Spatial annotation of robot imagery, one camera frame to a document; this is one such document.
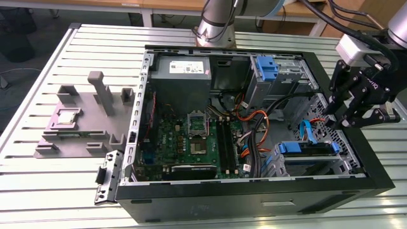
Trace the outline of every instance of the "green circuit board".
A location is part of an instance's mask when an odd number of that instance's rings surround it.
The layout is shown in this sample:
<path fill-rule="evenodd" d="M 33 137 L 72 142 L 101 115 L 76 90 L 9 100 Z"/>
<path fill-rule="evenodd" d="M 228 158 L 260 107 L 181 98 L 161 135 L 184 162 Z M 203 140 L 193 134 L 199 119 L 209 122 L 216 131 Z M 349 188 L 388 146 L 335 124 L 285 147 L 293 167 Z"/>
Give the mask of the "green circuit board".
<path fill-rule="evenodd" d="M 231 122 L 231 131 L 236 133 L 240 130 L 240 122 Z M 160 120 L 153 165 L 147 165 L 144 168 L 148 180 L 161 180 L 160 174 L 163 172 L 163 166 L 181 164 L 209 164 L 216 166 L 216 178 L 219 179 L 241 177 L 240 172 L 239 174 L 224 174 L 220 172 L 216 121 L 213 119 L 208 120 L 208 136 L 205 138 L 188 137 L 187 118 Z"/>

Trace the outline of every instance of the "wooden table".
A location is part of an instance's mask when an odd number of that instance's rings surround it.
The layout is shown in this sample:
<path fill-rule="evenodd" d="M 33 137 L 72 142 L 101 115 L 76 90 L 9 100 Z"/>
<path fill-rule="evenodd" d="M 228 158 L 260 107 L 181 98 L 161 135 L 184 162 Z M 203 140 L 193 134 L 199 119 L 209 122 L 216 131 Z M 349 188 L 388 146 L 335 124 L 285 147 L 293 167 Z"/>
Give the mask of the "wooden table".
<path fill-rule="evenodd" d="M 205 0 L 0 0 L 0 6 L 42 8 L 58 10 L 88 10 L 140 13 L 144 27 L 152 27 L 153 14 L 200 16 Z M 237 18 L 255 19 L 252 16 Z M 256 17 L 259 20 L 280 21 L 283 9 L 272 17 Z M 315 23 L 309 36 L 320 36 L 325 22 L 300 3 L 285 5 L 285 21 Z"/>

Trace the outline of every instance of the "metal bracket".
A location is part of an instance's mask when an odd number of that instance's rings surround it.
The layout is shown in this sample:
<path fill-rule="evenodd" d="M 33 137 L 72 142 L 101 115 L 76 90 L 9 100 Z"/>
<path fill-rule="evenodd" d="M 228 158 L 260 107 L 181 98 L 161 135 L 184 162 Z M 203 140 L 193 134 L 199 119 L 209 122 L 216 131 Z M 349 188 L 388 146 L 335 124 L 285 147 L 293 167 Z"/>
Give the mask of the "metal bracket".
<path fill-rule="evenodd" d="M 98 167 L 96 183 L 98 184 L 94 205 L 116 204 L 116 189 L 120 183 L 122 152 L 114 150 L 106 153 L 102 166 Z"/>

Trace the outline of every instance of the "red cable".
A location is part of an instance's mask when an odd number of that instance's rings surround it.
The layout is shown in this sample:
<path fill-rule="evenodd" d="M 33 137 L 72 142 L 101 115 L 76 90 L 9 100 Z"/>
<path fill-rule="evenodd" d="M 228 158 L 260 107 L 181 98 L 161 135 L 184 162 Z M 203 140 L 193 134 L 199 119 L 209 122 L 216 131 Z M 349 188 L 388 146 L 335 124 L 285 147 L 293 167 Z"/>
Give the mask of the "red cable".
<path fill-rule="evenodd" d="M 149 133 L 149 127 L 151 127 L 152 120 L 153 120 L 153 112 L 155 112 L 155 105 L 156 105 L 156 93 L 153 93 L 152 99 L 153 99 L 153 105 L 152 105 L 152 112 L 151 112 L 151 115 L 149 115 L 149 121 L 148 121 L 147 132 L 145 132 L 142 141 L 140 141 L 140 142 L 144 142 L 145 138 L 148 137 L 148 133 Z"/>

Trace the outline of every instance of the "table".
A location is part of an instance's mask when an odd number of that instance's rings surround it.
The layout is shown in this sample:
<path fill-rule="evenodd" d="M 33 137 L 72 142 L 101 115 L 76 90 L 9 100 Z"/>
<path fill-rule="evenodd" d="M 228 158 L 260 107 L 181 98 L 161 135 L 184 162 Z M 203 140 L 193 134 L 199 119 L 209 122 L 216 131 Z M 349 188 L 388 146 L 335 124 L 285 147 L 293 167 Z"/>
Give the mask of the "table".
<path fill-rule="evenodd" d="M 336 39 L 236 33 L 237 48 L 315 52 L 328 74 L 339 59 Z M 68 29 L 0 137 L 0 228 L 108 228 L 136 225 L 118 205 L 93 206 L 94 176 L 102 158 L 34 159 L 61 84 L 93 92 L 89 71 L 102 71 L 112 91 L 137 91 L 144 45 L 193 46 L 189 30 L 81 25 Z M 396 107 L 405 118 L 401 107 Z M 343 229 L 407 225 L 407 121 L 363 133 L 396 188 L 319 215 L 148 224 L 148 228 Z"/>
<path fill-rule="evenodd" d="M 204 2 L 205 0 L 0 0 L 0 6 L 140 13 L 144 27 L 152 27 L 153 14 L 200 16 Z M 328 7 L 324 7 L 323 11 L 332 15 Z M 272 17 L 237 16 L 237 18 L 280 21 L 283 10 Z M 325 28 L 325 22 L 300 2 L 285 6 L 285 21 L 315 23 L 309 36 L 320 36 Z"/>

